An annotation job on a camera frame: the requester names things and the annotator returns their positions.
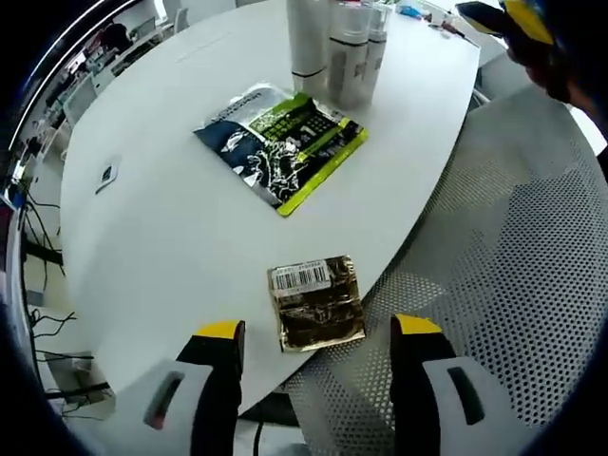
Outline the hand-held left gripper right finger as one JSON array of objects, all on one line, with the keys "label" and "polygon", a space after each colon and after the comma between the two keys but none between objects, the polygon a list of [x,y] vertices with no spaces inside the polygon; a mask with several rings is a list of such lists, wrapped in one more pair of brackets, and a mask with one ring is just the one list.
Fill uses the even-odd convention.
[{"label": "hand-held left gripper right finger", "polygon": [[390,319],[397,455],[517,455],[522,422],[498,378],[423,317]]}]

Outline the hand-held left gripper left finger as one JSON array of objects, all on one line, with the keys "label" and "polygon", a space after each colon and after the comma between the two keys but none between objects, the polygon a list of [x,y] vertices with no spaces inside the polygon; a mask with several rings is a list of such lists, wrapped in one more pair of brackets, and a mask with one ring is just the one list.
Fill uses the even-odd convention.
[{"label": "hand-held left gripper left finger", "polygon": [[117,455],[231,455],[242,400],[245,322],[198,329],[117,397]]}]

